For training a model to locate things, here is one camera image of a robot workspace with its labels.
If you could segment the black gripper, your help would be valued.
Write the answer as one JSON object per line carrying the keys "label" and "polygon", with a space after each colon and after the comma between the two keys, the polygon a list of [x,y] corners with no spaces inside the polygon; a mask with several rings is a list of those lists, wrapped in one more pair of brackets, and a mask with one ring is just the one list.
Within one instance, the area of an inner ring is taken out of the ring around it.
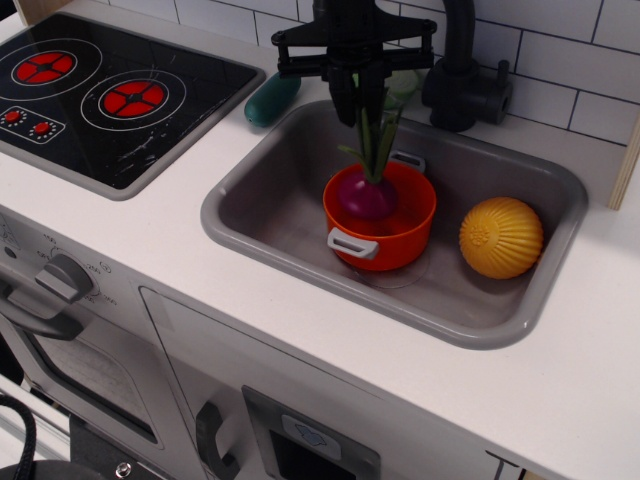
{"label": "black gripper", "polygon": [[285,77],[328,79],[338,118],[347,126],[362,110],[383,111],[392,72],[433,64],[432,20],[392,15],[374,1],[314,1],[312,9],[312,21],[271,36],[278,69]]}

